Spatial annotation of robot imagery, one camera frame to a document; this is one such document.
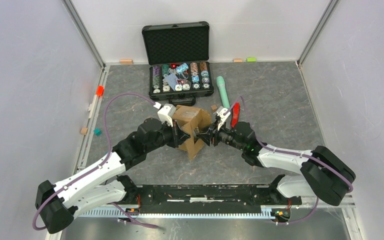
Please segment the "brown cardboard express box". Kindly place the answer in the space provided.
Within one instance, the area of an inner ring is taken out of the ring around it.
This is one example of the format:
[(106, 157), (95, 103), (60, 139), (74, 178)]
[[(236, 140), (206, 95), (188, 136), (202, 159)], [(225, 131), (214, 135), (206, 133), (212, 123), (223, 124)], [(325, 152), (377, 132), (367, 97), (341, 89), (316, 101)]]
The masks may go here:
[(181, 130), (190, 135), (190, 138), (178, 149), (187, 152), (189, 160), (193, 160), (205, 145), (205, 142), (198, 138), (198, 133), (212, 123), (212, 117), (208, 111), (202, 108), (177, 105), (172, 118), (177, 121)]

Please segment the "red black utility knife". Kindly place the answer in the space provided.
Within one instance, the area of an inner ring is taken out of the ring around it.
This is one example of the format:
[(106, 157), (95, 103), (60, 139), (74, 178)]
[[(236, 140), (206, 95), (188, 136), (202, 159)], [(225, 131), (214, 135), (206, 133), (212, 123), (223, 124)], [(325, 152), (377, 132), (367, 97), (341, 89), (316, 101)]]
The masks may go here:
[(231, 118), (231, 123), (230, 123), (230, 126), (232, 128), (234, 128), (235, 125), (238, 123), (239, 116), (240, 116), (240, 103), (236, 102), (232, 108), (232, 118)]

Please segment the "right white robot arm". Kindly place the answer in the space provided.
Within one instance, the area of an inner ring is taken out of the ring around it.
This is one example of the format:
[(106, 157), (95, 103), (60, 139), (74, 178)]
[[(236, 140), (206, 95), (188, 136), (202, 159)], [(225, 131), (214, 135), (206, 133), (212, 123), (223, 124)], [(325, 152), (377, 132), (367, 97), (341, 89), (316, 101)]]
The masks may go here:
[(251, 166), (295, 173), (295, 176), (282, 177), (269, 189), (269, 199), (275, 204), (292, 197), (315, 196), (331, 206), (339, 206), (353, 190), (356, 174), (325, 146), (318, 145), (314, 150), (278, 148), (259, 142), (250, 124), (243, 121), (234, 128), (213, 123), (196, 136), (208, 146), (223, 143), (240, 150), (242, 158)]

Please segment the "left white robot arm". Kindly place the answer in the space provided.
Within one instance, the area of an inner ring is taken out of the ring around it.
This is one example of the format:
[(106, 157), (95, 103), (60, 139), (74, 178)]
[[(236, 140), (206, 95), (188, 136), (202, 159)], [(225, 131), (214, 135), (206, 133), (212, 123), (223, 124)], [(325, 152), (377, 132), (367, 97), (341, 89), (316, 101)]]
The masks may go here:
[(176, 120), (162, 123), (156, 118), (146, 119), (136, 131), (110, 147), (107, 154), (89, 167), (56, 183), (49, 180), (40, 183), (37, 187), (36, 213), (32, 227), (37, 231), (47, 230), (50, 234), (62, 231), (80, 215), (86, 205), (91, 208), (97, 206), (84, 199), (87, 193), (94, 190), (106, 195), (94, 196), (103, 205), (121, 200), (125, 204), (133, 203), (137, 198), (134, 187), (123, 185), (119, 181), (115, 183), (114, 190), (99, 185), (143, 162), (148, 153), (164, 146), (177, 148), (190, 137)]

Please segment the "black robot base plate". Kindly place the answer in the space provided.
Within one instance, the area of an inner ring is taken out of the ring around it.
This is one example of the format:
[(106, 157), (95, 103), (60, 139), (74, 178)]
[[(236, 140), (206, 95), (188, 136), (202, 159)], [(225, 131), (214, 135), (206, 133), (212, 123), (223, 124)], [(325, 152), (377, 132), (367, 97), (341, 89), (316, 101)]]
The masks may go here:
[(258, 214), (262, 206), (301, 205), (300, 197), (285, 197), (276, 189), (280, 178), (258, 184), (134, 184), (127, 175), (117, 181), (126, 189), (120, 205), (138, 205), (141, 214)]

